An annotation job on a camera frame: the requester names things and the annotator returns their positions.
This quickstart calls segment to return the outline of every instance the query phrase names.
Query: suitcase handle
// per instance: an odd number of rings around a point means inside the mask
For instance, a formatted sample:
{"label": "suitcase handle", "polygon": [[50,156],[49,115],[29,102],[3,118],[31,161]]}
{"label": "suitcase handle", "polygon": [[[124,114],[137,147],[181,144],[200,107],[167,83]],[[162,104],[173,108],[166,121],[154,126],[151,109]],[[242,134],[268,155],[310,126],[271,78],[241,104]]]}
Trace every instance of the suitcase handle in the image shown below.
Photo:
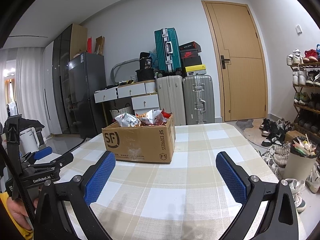
{"label": "suitcase handle", "polygon": [[165,46],[165,49],[167,51],[168,54],[172,54],[173,53],[173,49],[172,49],[172,42],[171,41],[168,41],[165,43],[166,46]]}
{"label": "suitcase handle", "polygon": [[200,99],[200,101],[203,103],[203,111],[201,111],[201,113],[204,113],[205,111],[207,111],[207,107],[206,107],[206,102],[204,101],[204,100],[202,100],[202,99]]}

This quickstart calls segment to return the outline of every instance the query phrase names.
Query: white kettle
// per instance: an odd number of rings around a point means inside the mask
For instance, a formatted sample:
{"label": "white kettle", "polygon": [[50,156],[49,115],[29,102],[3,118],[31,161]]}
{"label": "white kettle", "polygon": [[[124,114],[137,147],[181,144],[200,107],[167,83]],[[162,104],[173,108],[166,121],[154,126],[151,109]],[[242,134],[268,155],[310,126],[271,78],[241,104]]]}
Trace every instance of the white kettle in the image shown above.
{"label": "white kettle", "polygon": [[39,151],[40,142],[34,127],[20,132],[20,140],[25,153]]}

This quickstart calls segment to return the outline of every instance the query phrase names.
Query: checkered tablecloth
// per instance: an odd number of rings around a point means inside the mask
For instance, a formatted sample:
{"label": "checkered tablecloth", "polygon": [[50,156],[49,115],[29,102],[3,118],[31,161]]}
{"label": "checkered tablecloth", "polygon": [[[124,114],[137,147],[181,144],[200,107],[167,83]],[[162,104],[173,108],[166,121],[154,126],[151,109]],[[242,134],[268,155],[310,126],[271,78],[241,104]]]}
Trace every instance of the checkered tablecloth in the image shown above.
{"label": "checkered tablecloth", "polygon": [[[83,174],[105,150],[102,134],[81,145],[73,152],[73,162],[61,169],[60,181]],[[226,151],[249,175],[278,182],[233,126],[226,123],[177,126],[170,164],[117,161],[91,208],[114,240],[219,239],[241,208],[215,167],[220,151]],[[254,236],[266,204],[261,204],[246,239]],[[70,204],[67,209],[78,236],[85,239]],[[305,239],[299,217],[298,221],[300,239]]]}

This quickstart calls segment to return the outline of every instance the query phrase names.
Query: door frame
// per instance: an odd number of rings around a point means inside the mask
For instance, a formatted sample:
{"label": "door frame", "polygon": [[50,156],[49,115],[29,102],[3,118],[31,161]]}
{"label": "door frame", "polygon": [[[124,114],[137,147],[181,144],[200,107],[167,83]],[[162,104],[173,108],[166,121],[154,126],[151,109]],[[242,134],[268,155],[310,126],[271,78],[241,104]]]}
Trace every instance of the door frame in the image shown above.
{"label": "door frame", "polygon": [[262,63],[263,63],[263,71],[264,71],[264,79],[265,79],[265,90],[266,90],[266,111],[265,111],[265,117],[268,117],[268,80],[267,80],[267,68],[266,68],[266,61],[265,61],[265,57],[264,57],[264,52],[263,52],[263,48],[262,48],[262,43],[261,43],[261,39],[260,39],[260,34],[258,32],[257,29],[257,25],[254,21],[254,18],[252,17],[252,13],[250,11],[250,8],[247,4],[242,4],[242,3],[233,3],[233,2],[223,2],[223,1],[207,1],[207,0],[201,0],[203,8],[204,8],[204,12],[205,15],[207,17],[208,20],[208,24],[209,24],[209,28],[210,28],[210,33],[211,33],[211,37],[212,37],[212,42],[213,42],[213,48],[214,48],[214,53],[216,55],[216,62],[217,62],[217,70],[218,70],[218,79],[219,79],[219,90],[220,90],[220,111],[221,111],[221,117],[222,117],[222,121],[224,122],[224,117],[225,117],[225,112],[224,112],[224,91],[223,91],[223,79],[222,79],[222,66],[221,66],[221,61],[220,61],[220,54],[219,54],[219,49],[218,49],[218,42],[216,39],[216,35],[214,32],[214,26],[213,26],[213,21],[215,21],[215,19],[211,19],[210,14],[209,14],[209,10],[207,8],[206,3],[221,3],[221,4],[231,4],[231,5],[237,5],[237,6],[242,6],[242,7],[246,7],[251,20],[253,22],[253,26],[254,29],[257,33],[258,36],[258,41],[259,41],[259,46],[260,46],[260,50],[261,50],[261,55],[262,55]]}

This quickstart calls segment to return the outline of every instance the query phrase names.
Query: ceiling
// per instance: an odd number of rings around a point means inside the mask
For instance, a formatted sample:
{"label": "ceiling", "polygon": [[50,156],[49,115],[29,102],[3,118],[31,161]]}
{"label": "ceiling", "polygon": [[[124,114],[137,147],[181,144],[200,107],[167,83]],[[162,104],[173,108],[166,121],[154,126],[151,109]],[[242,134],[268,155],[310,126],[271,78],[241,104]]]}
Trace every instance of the ceiling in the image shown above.
{"label": "ceiling", "polygon": [[79,24],[103,8],[121,0],[36,0],[18,21],[4,49],[45,47],[71,23]]}

